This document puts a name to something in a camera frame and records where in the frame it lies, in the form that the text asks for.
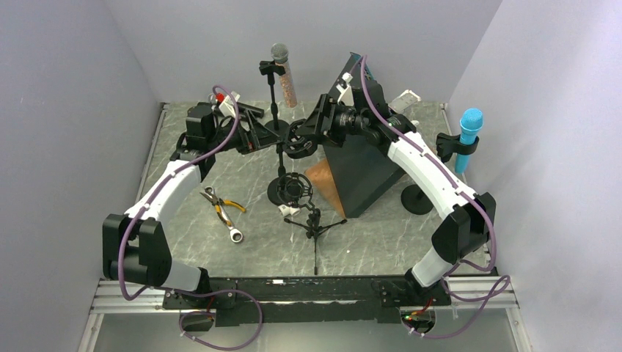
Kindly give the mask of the round base clip stand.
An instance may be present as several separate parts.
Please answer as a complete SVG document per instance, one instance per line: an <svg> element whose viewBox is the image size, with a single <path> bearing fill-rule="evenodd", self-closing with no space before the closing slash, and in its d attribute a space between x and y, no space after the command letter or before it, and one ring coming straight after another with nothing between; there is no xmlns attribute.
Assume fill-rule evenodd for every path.
<svg viewBox="0 0 622 352"><path fill-rule="evenodd" d="M278 119L278 106L275 97L275 76L283 76L285 74L285 68L283 66L278 65L275 61L260 61L258 67L260 74L265 76L267 79L267 83L270 89L271 96L271 116L272 121L268 123L268 127L272 130L278 131L281 128L282 121Z"/></svg>

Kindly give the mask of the round base shock mount stand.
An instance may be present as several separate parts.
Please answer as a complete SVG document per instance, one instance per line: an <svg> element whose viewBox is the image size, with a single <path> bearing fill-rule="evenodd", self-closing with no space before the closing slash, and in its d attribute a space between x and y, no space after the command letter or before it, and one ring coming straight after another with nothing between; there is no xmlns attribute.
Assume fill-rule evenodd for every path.
<svg viewBox="0 0 622 352"><path fill-rule="evenodd" d="M279 179L287 173L286 168L283 164L283 157L286 155L293 160L306 158L314 154L318 149L318 145L316 142L310 140L305 136L299 136L297 134L297 130L304 123L304 120L296 120L291 124L287 125L284 121L279 121L279 133L282 137L281 142L277 144L279 167L277 170L277 177L269 183L267 189L269 201L276 206L280 206L282 204L282 201L277 194Z"/></svg>

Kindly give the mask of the tripod shock mount stand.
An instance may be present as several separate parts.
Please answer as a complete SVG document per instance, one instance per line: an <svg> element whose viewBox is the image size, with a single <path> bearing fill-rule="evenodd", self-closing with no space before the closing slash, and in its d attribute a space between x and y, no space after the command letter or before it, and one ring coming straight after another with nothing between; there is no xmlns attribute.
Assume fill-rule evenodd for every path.
<svg viewBox="0 0 622 352"><path fill-rule="evenodd" d="M321 225L321 210L313 203L313 188L310 180L298 172L289 172L277 178L277 198L282 203L279 207L285 206L290 210L305 209L308 211L307 220L304 224L293 221L293 215L285 215L283 221L287 224L298 226L305 230L305 235L313 239L314 244L314 275L318 275L318 240L331 228L343 225L347 219L334 222L328 225Z"/></svg>

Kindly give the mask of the white pvc elbow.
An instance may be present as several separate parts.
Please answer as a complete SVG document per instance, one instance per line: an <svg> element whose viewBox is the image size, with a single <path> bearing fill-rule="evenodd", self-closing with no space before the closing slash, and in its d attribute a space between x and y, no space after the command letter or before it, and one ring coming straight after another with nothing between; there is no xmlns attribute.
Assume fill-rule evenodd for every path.
<svg viewBox="0 0 622 352"><path fill-rule="evenodd" d="M301 212L300 208L293 207L293 206L286 205L286 204L279 205L277 209L279 210L279 212L282 214L283 217L295 216Z"/></svg>

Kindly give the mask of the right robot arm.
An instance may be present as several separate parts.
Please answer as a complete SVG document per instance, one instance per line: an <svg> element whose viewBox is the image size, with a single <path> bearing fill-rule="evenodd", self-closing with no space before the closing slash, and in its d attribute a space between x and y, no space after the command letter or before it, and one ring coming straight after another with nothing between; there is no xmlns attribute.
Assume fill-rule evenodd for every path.
<svg viewBox="0 0 622 352"><path fill-rule="evenodd" d="M322 94L313 113L295 121L285 143L291 158L304 158L318 145L342 147L347 136L363 136L382 156L399 166L427 196L442 220L425 256L405 274L404 294L413 304L430 298L433 287L451 274L465 256L489 245L497 256L496 201L458 179L424 142L415 125L383 98L356 94L350 105Z"/></svg>

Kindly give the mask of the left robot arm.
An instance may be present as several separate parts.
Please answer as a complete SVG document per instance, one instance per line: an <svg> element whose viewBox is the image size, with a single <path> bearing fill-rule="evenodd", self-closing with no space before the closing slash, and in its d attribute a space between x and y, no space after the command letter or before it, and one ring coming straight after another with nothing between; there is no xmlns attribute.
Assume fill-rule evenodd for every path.
<svg viewBox="0 0 622 352"><path fill-rule="evenodd" d="M283 120L262 124L264 114L256 106L227 100L199 102L187 111L186 129L164 173L135 205L103 222L107 279L182 290L182 299L193 308L209 302L208 271L173 259L166 229L213 168L217 153L235 150L246 155L283 141L289 125Z"/></svg>

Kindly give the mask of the blue mic clip stand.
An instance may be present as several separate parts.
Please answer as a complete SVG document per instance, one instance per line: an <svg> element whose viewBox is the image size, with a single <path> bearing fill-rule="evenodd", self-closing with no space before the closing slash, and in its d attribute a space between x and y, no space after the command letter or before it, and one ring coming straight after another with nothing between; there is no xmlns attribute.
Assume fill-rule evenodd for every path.
<svg viewBox="0 0 622 352"><path fill-rule="evenodd" d="M474 198L476 190L457 178L423 141L418 132L408 132L407 139L393 142L387 156L423 190L439 217L445 219L455 206L467 204L462 197Z"/></svg>

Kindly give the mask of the blue microphone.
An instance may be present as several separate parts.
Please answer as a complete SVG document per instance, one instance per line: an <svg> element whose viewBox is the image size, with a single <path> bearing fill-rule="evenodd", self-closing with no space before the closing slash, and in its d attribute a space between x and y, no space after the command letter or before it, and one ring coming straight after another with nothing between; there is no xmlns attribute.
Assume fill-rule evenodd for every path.
<svg viewBox="0 0 622 352"><path fill-rule="evenodd" d="M483 112L477 108L469 108L460 119L460 143L472 146L478 137L480 129L483 127ZM455 159L455 172L463 173L469 163L470 155L458 153Z"/></svg>

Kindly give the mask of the brown wooden board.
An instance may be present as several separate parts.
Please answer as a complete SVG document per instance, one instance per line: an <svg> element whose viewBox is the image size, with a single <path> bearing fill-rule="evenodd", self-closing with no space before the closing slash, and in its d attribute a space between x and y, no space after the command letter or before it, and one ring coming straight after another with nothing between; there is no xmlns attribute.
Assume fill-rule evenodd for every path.
<svg viewBox="0 0 622 352"><path fill-rule="evenodd" d="M304 174L337 214L346 219L345 211L327 159L325 158L316 165L311 166Z"/></svg>

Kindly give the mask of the silver ratchet wrench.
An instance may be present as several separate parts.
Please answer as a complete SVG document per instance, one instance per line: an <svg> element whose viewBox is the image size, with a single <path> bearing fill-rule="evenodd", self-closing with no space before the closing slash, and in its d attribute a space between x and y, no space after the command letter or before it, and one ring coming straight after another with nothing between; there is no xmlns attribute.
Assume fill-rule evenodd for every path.
<svg viewBox="0 0 622 352"><path fill-rule="evenodd" d="M229 230L230 240L233 243L241 243L244 240L244 234L234 225L225 209L221 205L215 206L215 209L217 216Z"/></svg>

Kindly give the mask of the black network switch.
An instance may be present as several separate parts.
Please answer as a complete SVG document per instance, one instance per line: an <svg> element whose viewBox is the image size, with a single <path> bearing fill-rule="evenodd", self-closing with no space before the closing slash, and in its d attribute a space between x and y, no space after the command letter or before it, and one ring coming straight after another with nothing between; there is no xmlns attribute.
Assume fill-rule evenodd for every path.
<svg viewBox="0 0 622 352"><path fill-rule="evenodd" d="M368 67L365 69L371 100L388 121L392 111L384 99L383 89ZM404 174L363 136L349 135L342 147L324 147L324 153L343 209L342 216L348 219L360 217Z"/></svg>

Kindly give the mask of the yellow handled pliers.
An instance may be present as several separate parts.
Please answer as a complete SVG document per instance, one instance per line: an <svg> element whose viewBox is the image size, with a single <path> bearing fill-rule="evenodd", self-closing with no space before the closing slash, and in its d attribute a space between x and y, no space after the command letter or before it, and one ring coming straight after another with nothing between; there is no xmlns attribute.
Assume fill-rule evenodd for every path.
<svg viewBox="0 0 622 352"><path fill-rule="evenodd" d="M200 194L204 198L206 198L209 203L212 204L219 219L227 226L232 226L233 222L230 220L226 211L224 210L225 206L233 206L234 208L240 210L242 213L246 212L246 208L243 205L232 200L222 199L221 197L219 197L214 192L212 187L206 187L203 191L200 192Z"/></svg>

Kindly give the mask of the white plastic bracket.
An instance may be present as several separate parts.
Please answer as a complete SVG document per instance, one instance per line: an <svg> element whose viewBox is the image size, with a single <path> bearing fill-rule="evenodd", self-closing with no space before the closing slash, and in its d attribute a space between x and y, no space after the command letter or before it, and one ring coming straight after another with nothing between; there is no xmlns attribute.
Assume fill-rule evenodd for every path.
<svg viewBox="0 0 622 352"><path fill-rule="evenodd" d="M405 116L404 111L415 103L419 103L422 98L410 89L404 90L399 96L388 103L390 116Z"/></svg>

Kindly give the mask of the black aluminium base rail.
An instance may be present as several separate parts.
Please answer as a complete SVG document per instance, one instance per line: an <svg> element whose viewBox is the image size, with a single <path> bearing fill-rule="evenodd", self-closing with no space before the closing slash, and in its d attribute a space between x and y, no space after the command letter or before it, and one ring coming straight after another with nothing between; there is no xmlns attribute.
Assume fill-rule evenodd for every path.
<svg viewBox="0 0 622 352"><path fill-rule="evenodd" d="M399 275L214 277L210 297L193 297L173 289L148 288L124 299L115 281L99 283L92 302L94 314L139 314L208 311L218 327L251 323L315 323L432 320L447 310L514 308L513 288L498 276L450 276L446 287L419 297Z"/></svg>

